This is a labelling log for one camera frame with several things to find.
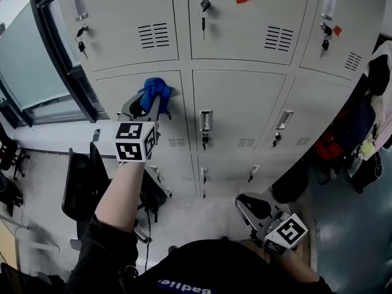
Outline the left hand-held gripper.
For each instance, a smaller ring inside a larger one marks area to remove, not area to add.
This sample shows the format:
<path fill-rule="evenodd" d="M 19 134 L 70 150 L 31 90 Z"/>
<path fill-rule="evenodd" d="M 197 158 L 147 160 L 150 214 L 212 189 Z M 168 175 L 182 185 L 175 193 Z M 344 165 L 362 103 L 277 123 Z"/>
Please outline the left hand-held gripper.
<path fill-rule="evenodd" d="M 130 98 L 115 122 L 115 151 L 119 162 L 146 162 L 158 145 L 160 96 L 154 98 L 148 115 L 142 116 L 143 95 L 141 92 Z"/>

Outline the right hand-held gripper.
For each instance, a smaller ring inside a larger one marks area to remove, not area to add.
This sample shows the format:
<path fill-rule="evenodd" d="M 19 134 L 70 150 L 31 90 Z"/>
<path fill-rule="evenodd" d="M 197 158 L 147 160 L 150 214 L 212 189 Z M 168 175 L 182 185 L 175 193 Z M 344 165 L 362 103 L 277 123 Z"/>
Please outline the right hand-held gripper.
<path fill-rule="evenodd" d="M 258 242 L 258 247 L 273 254 L 285 255 L 296 248 L 308 233 L 307 227 L 295 213 L 280 210 L 277 205 L 271 206 L 260 198 L 260 194 L 239 194 L 235 198 L 235 206 L 246 225 L 252 227 L 251 237 Z M 262 225 L 259 219 L 267 217 L 272 220 Z"/>

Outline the blue wiping cloth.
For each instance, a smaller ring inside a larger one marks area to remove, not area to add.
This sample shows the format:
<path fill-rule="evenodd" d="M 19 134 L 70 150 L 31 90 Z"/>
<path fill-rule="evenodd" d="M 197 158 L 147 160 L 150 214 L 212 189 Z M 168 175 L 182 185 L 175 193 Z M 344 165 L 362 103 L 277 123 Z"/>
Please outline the blue wiping cloth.
<path fill-rule="evenodd" d="M 160 97 L 160 104 L 158 114 L 165 113 L 169 120 L 172 116 L 168 110 L 168 102 L 172 94 L 172 88 L 166 85 L 166 82 L 161 78 L 149 78 L 145 81 L 144 87 L 138 91 L 138 93 L 143 93 L 140 106 L 145 113 L 151 111 L 152 105 L 156 97 Z"/>

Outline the grey metal locker door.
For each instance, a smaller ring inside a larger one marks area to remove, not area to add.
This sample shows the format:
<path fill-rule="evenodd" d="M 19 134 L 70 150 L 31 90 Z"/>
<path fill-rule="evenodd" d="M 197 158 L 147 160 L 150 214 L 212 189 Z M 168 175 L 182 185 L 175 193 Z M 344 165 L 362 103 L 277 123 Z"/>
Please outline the grey metal locker door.
<path fill-rule="evenodd" d="M 168 102 L 170 115 L 159 115 L 159 129 L 161 134 L 154 154 L 172 151 L 188 151 L 189 140 L 187 133 L 186 114 L 183 99 L 181 74 L 179 71 L 138 73 L 119 77 L 104 78 L 96 81 L 94 91 L 111 120 L 118 119 L 118 113 L 132 96 L 143 88 L 149 78 L 161 78 L 172 88 Z"/>

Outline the person's left forearm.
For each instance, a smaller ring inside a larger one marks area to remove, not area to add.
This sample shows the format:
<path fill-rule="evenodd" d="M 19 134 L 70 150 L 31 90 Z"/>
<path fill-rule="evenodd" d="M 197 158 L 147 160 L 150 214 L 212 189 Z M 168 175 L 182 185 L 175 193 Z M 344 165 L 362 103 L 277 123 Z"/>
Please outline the person's left forearm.
<path fill-rule="evenodd" d="M 103 224 L 131 233 L 137 213 L 145 164 L 126 162 L 118 167 L 95 211 Z"/>

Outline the person's black shirt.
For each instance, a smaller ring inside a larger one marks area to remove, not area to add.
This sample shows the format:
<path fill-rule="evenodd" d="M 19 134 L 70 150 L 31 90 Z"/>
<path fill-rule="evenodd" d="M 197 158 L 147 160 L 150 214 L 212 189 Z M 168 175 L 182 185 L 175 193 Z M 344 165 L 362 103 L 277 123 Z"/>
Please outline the person's black shirt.
<path fill-rule="evenodd" d="M 136 276 L 137 238 L 93 217 L 65 294 L 334 294 L 300 283 L 240 243 L 206 239 L 170 252 Z"/>

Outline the black backpack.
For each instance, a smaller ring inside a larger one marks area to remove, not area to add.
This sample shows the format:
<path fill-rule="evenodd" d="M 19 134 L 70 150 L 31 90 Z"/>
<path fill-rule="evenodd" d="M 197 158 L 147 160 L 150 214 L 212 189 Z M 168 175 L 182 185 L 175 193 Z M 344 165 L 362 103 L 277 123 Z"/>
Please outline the black backpack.
<path fill-rule="evenodd" d="M 157 223 L 159 208 L 166 202 L 167 196 L 146 170 L 143 173 L 140 200 L 138 209 L 151 211 L 154 214 L 154 222 Z"/>

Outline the red bag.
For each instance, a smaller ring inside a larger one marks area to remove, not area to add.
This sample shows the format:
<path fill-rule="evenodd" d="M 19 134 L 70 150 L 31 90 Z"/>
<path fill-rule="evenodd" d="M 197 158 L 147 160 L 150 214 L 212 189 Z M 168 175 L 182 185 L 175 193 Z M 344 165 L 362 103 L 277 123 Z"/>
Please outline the red bag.
<path fill-rule="evenodd" d="M 325 162 L 331 162 L 343 154 L 343 149 L 335 142 L 332 125 L 329 125 L 312 149 L 316 155 Z"/>

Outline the black-framed window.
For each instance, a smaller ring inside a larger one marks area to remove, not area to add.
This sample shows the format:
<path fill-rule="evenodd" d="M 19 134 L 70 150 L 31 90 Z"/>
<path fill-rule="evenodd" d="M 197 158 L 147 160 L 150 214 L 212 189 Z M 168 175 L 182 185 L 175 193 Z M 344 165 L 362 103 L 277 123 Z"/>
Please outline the black-framed window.
<path fill-rule="evenodd" d="M 0 0 L 0 112 L 13 127 L 108 119 L 58 0 Z"/>

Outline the black suitcase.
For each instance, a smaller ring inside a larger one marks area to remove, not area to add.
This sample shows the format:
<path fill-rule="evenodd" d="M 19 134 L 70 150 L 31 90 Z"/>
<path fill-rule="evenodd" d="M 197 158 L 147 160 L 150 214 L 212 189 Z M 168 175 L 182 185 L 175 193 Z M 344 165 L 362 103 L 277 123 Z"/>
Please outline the black suitcase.
<path fill-rule="evenodd" d="M 380 153 L 377 151 L 368 160 L 363 160 L 360 167 L 352 177 L 352 184 L 358 193 L 381 177 L 383 165 L 381 163 Z"/>

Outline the yellow-green plush toy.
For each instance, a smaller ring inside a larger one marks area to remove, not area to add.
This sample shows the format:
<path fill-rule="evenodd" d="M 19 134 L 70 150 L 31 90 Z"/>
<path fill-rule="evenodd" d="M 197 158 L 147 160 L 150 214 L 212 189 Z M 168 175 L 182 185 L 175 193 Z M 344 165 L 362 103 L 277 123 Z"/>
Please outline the yellow-green plush toy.
<path fill-rule="evenodd" d="M 374 142 L 373 140 L 364 140 L 360 146 L 359 154 L 361 157 L 371 157 L 374 153 Z"/>

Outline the black swivel office chair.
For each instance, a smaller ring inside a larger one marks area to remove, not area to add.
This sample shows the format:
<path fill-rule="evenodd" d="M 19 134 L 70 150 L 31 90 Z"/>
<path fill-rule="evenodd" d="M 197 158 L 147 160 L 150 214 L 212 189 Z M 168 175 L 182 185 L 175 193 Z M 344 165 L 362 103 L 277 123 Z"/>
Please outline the black swivel office chair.
<path fill-rule="evenodd" d="M 17 173 L 25 177 L 22 170 L 22 163 L 25 159 L 30 159 L 30 156 L 26 154 L 24 148 L 20 149 L 19 154 L 17 154 L 17 151 L 17 141 L 7 135 L 4 127 L 0 123 L 0 170 L 8 170 L 10 167 L 14 167 L 14 180 L 17 180 Z"/>
<path fill-rule="evenodd" d="M 6 211 L 13 217 L 13 208 L 21 207 L 24 203 L 23 193 L 17 185 L 0 171 L 0 202 L 5 204 Z"/>

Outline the pink garment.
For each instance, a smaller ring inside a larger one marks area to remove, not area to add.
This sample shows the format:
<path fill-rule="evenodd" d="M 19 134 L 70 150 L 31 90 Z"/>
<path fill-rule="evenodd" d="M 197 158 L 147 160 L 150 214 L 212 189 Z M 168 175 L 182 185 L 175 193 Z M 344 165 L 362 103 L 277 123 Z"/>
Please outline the pink garment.
<path fill-rule="evenodd" d="M 379 96 L 376 107 L 377 133 L 375 145 L 380 148 L 392 136 L 392 80 L 387 85 L 385 92 Z"/>

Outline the black hanging garment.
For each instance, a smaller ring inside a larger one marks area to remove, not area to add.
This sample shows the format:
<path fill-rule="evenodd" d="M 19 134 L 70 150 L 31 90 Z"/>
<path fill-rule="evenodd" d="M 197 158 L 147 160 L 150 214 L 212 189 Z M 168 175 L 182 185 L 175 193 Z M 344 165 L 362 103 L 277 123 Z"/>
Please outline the black hanging garment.
<path fill-rule="evenodd" d="M 390 81 L 388 55 L 380 55 L 369 62 L 367 76 L 369 90 L 373 95 L 381 96 Z"/>

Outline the light wooden desk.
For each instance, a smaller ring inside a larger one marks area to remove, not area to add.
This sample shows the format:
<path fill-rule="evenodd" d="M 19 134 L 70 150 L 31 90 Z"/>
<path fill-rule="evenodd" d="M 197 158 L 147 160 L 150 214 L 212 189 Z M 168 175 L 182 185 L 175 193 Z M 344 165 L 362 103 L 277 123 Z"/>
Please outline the light wooden desk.
<path fill-rule="evenodd" d="M 20 270 L 18 241 L 2 220 L 0 220 L 0 255 L 6 264 Z"/>

